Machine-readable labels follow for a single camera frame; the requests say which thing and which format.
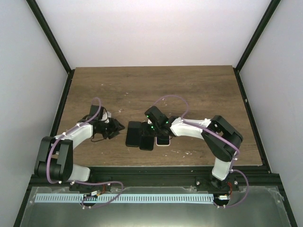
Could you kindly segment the black phone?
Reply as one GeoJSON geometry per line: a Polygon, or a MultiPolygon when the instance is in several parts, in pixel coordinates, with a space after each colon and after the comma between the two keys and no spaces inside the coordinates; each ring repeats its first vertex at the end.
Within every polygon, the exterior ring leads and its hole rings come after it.
{"type": "Polygon", "coordinates": [[[130,121],[127,127],[125,145],[139,147],[141,140],[141,122],[130,121]]]}

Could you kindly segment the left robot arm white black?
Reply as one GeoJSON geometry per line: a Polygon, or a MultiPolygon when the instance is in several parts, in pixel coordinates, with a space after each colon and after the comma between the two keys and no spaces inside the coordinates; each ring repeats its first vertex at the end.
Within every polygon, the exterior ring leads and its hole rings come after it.
{"type": "Polygon", "coordinates": [[[80,182],[86,191],[92,191],[97,180],[90,175],[90,168],[73,163],[73,151],[82,142],[94,138],[112,139],[119,135],[123,126],[111,116],[106,108],[91,105],[89,114],[82,117],[75,126],[54,137],[43,137],[34,167],[34,174],[49,183],[80,182]]]}

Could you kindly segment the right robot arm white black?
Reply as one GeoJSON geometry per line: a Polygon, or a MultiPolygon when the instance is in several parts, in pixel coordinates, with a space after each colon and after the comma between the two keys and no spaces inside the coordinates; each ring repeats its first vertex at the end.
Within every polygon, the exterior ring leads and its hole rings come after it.
{"type": "Polygon", "coordinates": [[[184,116],[167,117],[156,106],[150,107],[144,114],[148,121],[143,135],[168,138],[186,136],[204,140],[215,156],[211,187],[220,191],[227,185],[227,177],[240,154],[243,136],[222,116],[204,120],[185,119],[184,116]]]}

